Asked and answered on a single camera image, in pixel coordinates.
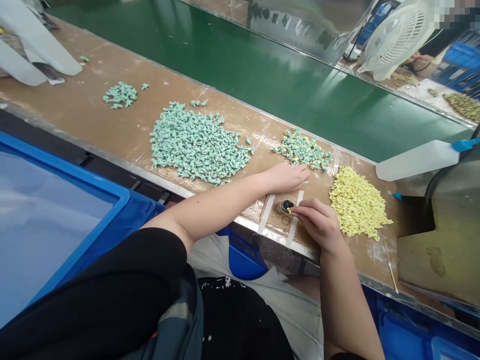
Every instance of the finger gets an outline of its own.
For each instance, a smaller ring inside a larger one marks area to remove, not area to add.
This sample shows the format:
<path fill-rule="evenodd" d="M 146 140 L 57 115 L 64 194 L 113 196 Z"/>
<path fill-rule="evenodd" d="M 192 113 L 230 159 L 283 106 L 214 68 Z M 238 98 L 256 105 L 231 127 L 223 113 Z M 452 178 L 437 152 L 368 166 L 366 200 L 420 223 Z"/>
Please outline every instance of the finger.
<path fill-rule="evenodd" d="M 300 164 L 296 167 L 298 170 L 300 170 L 301 172 L 304 171 L 304 170 L 307 170 L 307 164 Z"/>
<path fill-rule="evenodd" d="M 299 205 L 302 207 L 313 208 L 327 218 L 330 218 L 334 214 L 332 211 L 333 209 L 330 206 L 325 205 L 323 202 L 316 198 L 302 200 L 300 201 Z"/>
<path fill-rule="evenodd" d="M 304 184 L 303 184 L 303 182 L 302 182 L 300 185 L 295 186 L 295 187 L 291 190 L 291 192 L 294 193 L 294 192 L 300 190 L 303 185 L 304 185 Z"/>
<path fill-rule="evenodd" d="M 312 172 L 308 169 L 305 169 L 303 170 L 301 173 L 300 173 L 300 179 L 301 179 L 301 182 L 303 183 L 304 181 L 306 181 L 309 177 L 310 177 L 310 174 Z"/>
<path fill-rule="evenodd" d="M 301 223 L 305 227 L 306 231 L 310 235 L 318 233 L 318 230 L 317 230 L 316 226 L 314 225 L 313 222 L 310 221 L 310 219 L 308 217 L 300 215 L 300 214 L 295 214 L 294 216 L 296 216 L 301 221 Z"/>
<path fill-rule="evenodd" d="M 327 221 L 327 218 L 315 210 L 313 207 L 305 207 L 305 206 L 294 206 L 290 208 L 292 214 L 300 214 L 304 217 L 307 217 L 310 221 L 312 221 L 316 226 Z"/>

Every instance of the squeeze bottle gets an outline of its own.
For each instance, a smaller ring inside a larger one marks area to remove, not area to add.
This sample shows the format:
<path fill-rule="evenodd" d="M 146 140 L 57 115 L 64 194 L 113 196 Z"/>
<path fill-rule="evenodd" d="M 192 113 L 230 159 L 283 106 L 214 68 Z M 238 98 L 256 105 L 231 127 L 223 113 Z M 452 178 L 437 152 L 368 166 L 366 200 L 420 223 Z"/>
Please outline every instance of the squeeze bottle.
<path fill-rule="evenodd" d="M 478 143 L 480 138 L 454 143 L 433 140 L 380 162 L 375 167 L 376 175 L 381 180 L 395 181 L 446 168 L 457 164 L 460 153 Z"/>

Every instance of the yellow plastic part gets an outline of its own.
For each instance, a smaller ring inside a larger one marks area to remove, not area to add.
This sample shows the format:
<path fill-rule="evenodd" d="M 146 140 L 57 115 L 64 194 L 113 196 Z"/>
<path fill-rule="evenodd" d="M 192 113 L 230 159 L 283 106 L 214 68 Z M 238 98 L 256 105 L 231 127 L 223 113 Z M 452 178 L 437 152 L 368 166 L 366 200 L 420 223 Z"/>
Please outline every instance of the yellow plastic part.
<path fill-rule="evenodd" d="M 376 229 L 393 224 L 385 213 L 385 199 L 365 176 L 341 166 L 331 186 L 331 207 L 338 213 L 340 229 L 349 237 L 365 233 L 380 241 Z"/>

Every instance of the electric fan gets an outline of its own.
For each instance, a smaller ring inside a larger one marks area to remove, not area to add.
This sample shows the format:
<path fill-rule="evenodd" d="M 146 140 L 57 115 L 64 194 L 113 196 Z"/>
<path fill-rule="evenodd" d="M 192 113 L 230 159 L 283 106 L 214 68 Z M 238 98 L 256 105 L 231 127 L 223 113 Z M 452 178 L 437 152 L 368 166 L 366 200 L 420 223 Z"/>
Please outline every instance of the electric fan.
<path fill-rule="evenodd" d="M 388 79 L 432 34 L 431 7 L 426 0 L 405 0 L 371 35 L 358 72 L 371 71 L 375 81 Z"/>

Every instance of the white cloth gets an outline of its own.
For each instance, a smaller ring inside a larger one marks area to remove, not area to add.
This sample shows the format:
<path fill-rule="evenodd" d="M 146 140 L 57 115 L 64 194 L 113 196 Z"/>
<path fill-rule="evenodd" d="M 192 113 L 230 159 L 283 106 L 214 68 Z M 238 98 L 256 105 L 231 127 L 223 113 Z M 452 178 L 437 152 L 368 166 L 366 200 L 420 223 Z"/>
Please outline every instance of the white cloth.
<path fill-rule="evenodd" d="M 275 267 L 253 281 L 236 278 L 230 271 L 228 236 L 216 234 L 197 241 L 187 262 L 198 278 L 227 276 L 254 289 L 275 312 L 296 359 L 324 358 L 320 304 L 284 282 L 287 277 Z"/>

